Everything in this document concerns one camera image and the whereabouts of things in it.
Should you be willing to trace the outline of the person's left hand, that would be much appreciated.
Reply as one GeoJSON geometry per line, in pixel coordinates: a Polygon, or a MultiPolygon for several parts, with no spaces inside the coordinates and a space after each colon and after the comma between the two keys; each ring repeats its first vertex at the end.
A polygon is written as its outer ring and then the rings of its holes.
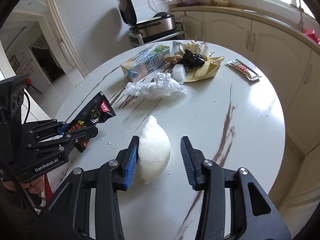
{"type": "MultiPolygon", "coordinates": [[[[3,181],[2,184],[4,187],[10,191],[16,192],[16,186],[12,181],[3,181]]],[[[30,183],[20,183],[23,189],[27,189],[32,194],[41,194],[44,191],[45,183],[44,183],[44,176],[37,178],[30,183]]]]}

